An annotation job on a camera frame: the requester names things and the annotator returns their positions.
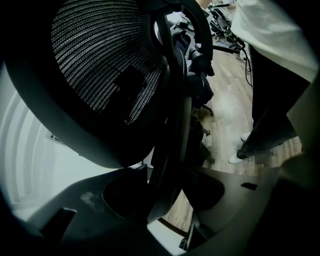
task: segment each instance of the shoe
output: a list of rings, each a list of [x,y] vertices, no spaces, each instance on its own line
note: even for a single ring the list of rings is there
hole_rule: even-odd
[[[232,156],[229,157],[228,161],[229,161],[230,164],[237,164],[237,163],[241,162],[242,159],[238,158],[237,154],[235,153],[235,154],[233,154]]]
[[[248,137],[250,136],[250,134],[251,134],[251,132],[246,132],[246,133],[242,134],[242,135],[241,135],[241,140],[242,140],[243,142],[246,142],[247,139],[248,139]]]

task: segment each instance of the wooden floor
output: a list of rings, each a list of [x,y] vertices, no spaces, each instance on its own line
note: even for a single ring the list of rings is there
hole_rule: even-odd
[[[208,80],[214,96],[207,105],[212,108],[214,116],[210,116],[205,109],[196,113],[204,128],[211,132],[206,137],[206,143],[215,163],[205,162],[204,167],[226,173],[261,176],[263,169],[278,167],[301,152],[301,143],[296,137],[263,155],[250,157],[237,164],[228,163],[229,156],[242,145],[241,134],[252,129],[253,90],[245,78],[245,62],[237,55],[214,51],[212,66],[215,76]],[[192,207],[181,192],[164,219],[187,232],[191,217]]]

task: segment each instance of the dark pants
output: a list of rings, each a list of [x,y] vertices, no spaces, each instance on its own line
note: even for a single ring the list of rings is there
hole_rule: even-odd
[[[250,47],[253,130],[237,152],[240,159],[264,153],[297,136],[287,112],[309,82]]]

